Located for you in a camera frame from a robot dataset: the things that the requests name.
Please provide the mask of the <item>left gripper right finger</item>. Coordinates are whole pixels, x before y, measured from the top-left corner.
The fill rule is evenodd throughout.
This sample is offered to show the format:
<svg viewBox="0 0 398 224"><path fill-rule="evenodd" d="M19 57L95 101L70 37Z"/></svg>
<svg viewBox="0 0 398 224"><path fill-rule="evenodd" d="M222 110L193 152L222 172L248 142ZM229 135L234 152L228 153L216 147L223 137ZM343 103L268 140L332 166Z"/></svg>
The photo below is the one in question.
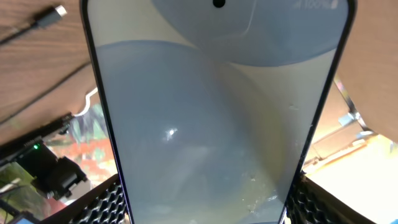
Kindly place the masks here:
<svg viewBox="0 0 398 224"><path fill-rule="evenodd" d="M293 182L285 209L293 224L374 224L304 174Z"/></svg>

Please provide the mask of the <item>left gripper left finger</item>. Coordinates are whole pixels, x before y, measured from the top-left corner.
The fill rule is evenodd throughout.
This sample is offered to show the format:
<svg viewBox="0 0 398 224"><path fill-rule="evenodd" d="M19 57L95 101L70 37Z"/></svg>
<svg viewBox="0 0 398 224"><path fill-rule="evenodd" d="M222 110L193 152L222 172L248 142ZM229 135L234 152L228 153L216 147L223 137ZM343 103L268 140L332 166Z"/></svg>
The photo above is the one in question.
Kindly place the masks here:
<svg viewBox="0 0 398 224"><path fill-rule="evenodd" d="M120 224L126 214L122 184L115 174L40 224Z"/></svg>

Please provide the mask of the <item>blue Samsung Galaxy smartphone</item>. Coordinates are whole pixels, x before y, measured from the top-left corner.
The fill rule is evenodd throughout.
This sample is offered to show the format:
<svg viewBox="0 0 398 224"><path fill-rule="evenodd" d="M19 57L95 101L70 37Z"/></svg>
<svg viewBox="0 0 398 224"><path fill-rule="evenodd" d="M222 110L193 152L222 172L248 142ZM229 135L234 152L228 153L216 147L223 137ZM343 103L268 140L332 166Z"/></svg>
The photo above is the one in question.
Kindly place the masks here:
<svg viewBox="0 0 398 224"><path fill-rule="evenodd" d="M133 223L279 223L349 0L80 2Z"/></svg>

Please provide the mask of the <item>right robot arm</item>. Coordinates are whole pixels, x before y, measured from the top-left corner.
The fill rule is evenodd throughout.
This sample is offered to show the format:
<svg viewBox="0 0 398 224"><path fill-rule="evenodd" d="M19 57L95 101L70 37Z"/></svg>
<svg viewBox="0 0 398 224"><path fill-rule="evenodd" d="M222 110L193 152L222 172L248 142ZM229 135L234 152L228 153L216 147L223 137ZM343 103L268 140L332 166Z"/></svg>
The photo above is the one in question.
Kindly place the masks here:
<svg viewBox="0 0 398 224"><path fill-rule="evenodd" d="M1 145L1 167L18 163L33 177L30 184L44 198L71 197L72 189L88 180L80 166L67 157L57 157L45 141L65 134L74 116L65 114L50 123Z"/></svg>

